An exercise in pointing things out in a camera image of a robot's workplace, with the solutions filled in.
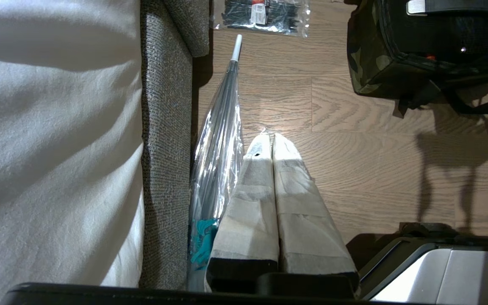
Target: clear umbrella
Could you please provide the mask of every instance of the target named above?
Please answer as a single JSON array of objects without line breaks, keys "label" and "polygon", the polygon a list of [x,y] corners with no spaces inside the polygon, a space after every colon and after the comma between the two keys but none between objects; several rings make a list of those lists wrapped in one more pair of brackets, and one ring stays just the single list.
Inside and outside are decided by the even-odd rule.
[{"label": "clear umbrella", "polygon": [[199,137],[191,173],[188,290],[205,290],[205,269],[219,221],[242,164],[238,55],[242,35],[221,81]]}]

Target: black bag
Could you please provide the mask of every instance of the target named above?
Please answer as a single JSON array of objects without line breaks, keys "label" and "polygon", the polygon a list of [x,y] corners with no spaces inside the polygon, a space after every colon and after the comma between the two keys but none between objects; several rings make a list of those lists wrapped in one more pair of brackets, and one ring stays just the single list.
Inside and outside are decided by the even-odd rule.
[{"label": "black bag", "polygon": [[443,93],[461,114],[488,114],[456,89],[488,83],[488,0],[358,0],[347,26],[359,95],[417,108]]}]

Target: plastic bag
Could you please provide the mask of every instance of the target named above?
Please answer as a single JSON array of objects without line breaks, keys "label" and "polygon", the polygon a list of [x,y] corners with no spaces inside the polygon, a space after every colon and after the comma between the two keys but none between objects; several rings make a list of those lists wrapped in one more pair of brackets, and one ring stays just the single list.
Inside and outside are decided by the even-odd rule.
[{"label": "plastic bag", "polygon": [[213,29],[250,29],[308,37],[309,0],[213,0]]},{"label": "plastic bag", "polygon": [[205,269],[219,222],[242,165],[242,130],[238,102],[238,35],[233,58],[213,97],[195,150],[191,173],[188,290],[205,289]]}]

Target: gray fabric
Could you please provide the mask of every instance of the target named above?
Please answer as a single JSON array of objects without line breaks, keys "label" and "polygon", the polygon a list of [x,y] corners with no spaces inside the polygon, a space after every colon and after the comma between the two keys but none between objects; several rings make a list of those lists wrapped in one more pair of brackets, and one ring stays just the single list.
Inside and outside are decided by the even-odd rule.
[{"label": "gray fabric", "polygon": [[139,286],[186,281],[191,62],[161,0],[141,3],[144,259]]},{"label": "gray fabric", "polygon": [[164,0],[164,2],[193,57],[207,55],[209,1]]}]

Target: product label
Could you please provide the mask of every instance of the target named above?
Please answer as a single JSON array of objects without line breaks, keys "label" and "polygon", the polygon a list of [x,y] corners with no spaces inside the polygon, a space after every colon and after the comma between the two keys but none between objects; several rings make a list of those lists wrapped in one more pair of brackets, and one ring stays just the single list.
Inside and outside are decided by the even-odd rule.
[{"label": "product label", "polygon": [[252,15],[250,23],[258,25],[267,24],[267,11],[265,9],[265,0],[252,0]]}]

